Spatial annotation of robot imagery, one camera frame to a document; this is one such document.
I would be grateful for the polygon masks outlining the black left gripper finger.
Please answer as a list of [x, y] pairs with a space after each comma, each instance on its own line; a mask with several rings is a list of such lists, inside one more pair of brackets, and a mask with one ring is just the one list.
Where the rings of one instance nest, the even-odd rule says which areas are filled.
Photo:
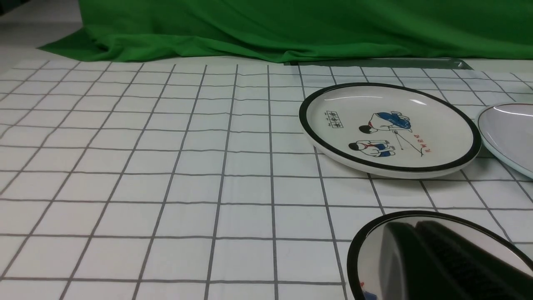
[[384, 227], [383, 300], [531, 300], [532, 277], [432, 220]]

